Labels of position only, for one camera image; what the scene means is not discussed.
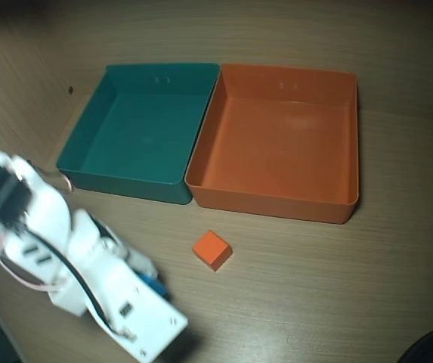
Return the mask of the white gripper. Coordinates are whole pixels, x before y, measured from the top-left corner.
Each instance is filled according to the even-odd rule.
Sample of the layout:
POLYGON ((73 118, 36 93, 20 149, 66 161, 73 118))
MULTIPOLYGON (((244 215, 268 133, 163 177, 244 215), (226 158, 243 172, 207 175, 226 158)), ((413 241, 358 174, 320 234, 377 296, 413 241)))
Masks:
POLYGON ((104 222, 85 209, 77 209, 73 214, 66 256, 76 268, 105 268, 115 261, 125 260, 137 273, 156 278, 156 266, 148 256, 139 251, 128 251, 104 222))

